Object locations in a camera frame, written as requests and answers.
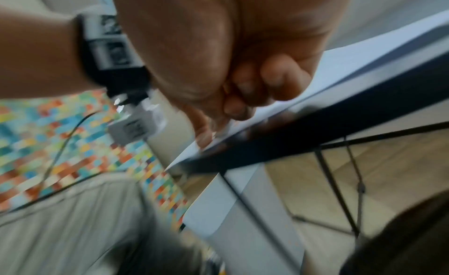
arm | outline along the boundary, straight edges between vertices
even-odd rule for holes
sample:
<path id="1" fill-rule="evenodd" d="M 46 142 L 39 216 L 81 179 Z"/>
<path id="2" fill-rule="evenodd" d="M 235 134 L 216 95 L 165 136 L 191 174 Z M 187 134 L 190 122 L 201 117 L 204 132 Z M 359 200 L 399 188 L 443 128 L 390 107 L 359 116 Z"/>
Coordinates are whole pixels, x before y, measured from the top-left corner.
<path id="1" fill-rule="evenodd" d="M 27 14 L 0 5 L 0 99 L 96 88 L 79 61 L 73 19 Z"/>

wooden floor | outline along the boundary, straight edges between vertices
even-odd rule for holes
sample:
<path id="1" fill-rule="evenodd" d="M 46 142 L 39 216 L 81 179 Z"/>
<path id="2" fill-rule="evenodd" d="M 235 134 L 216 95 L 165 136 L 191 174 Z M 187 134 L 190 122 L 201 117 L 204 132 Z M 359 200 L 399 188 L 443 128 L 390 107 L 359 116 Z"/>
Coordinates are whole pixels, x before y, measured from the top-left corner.
<path id="1" fill-rule="evenodd" d="M 366 183 L 363 233 L 373 236 L 399 212 L 442 190 L 449 189 L 449 131 L 351 146 Z M 356 216 L 357 177 L 345 148 L 324 156 Z M 266 164 L 279 196 L 295 214 L 349 230 L 349 225 L 312 154 Z M 183 186 L 194 200 L 212 176 Z M 306 275 L 338 274 L 354 250 L 354 238 L 310 224 L 295 224 L 306 247 Z"/>

colorful tile floor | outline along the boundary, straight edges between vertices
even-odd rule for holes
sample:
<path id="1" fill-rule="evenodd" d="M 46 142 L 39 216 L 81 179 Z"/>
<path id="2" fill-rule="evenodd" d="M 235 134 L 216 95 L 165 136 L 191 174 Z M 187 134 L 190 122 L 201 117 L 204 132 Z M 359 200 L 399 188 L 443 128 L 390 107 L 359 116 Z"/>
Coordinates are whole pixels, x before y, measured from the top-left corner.
<path id="1" fill-rule="evenodd" d="M 70 131 L 84 116 L 98 110 L 76 130 L 43 189 L 38 189 Z M 173 227 L 179 227 L 187 199 L 143 141 L 125 148 L 113 143 L 106 128 L 117 117 L 102 91 L 0 101 L 0 211 L 20 207 L 99 172 L 126 170 L 141 181 Z"/>

black wristband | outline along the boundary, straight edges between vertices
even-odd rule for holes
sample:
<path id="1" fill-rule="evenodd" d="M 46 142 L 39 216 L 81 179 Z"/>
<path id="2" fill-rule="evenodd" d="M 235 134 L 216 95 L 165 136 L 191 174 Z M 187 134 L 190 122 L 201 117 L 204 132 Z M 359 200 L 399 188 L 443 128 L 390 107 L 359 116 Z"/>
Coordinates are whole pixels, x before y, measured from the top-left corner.
<path id="1" fill-rule="evenodd" d="M 110 35 L 106 33 L 101 37 L 87 37 L 86 16 L 80 14 L 76 17 L 79 27 L 79 56 L 86 75 L 97 85 L 105 87 L 109 97 L 148 91 L 151 81 L 150 73 L 145 66 L 133 62 L 136 57 L 140 58 L 136 53 L 131 53 L 134 50 L 130 47 L 126 36 L 122 35 L 119 29 Z M 114 16 L 109 15 L 97 15 L 94 19 L 103 21 L 111 17 L 115 19 Z M 120 61 L 115 63 L 114 55 L 117 52 Z"/>

cable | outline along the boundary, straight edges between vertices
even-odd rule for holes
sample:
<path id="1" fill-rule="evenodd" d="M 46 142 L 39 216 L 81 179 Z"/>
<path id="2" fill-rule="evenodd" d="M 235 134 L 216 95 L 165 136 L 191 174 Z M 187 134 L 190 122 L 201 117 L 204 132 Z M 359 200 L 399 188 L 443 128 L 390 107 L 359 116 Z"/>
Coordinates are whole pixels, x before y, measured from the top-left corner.
<path id="1" fill-rule="evenodd" d="M 77 125 L 75 125 L 75 127 L 73 128 L 73 130 L 70 132 L 69 136 L 65 139 L 64 144 L 62 144 L 62 147 L 59 149 L 58 153 L 56 154 L 56 157 L 53 159 L 53 162 L 51 163 L 51 165 L 47 168 L 47 170 L 45 171 L 42 180 L 39 182 L 39 193 L 37 194 L 37 197 L 39 197 L 42 185 L 44 183 L 44 181 L 47 180 L 47 178 L 50 176 L 51 171 L 53 170 L 53 167 L 55 166 L 56 162 L 59 160 L 59 158 L 61 157 L 62 153 L 64 152 L 64 149 L 67 147 L 67 144 L 69 143 L 70 139 L 72 139 L 72 136 L 74 135 L 75 131 L 81 126 L 81 124 L 83 124 L 83 122 L 85 122 L 89 117 L 93 116 L 94 114 L 98 113 L 99 111 L 94 111 L 92 113 L 89 113 L 88 115 L 86 115 L 85 117 L 83 117 L 83 119 L 80 120 L 80 122 L 78 122 Z"/>

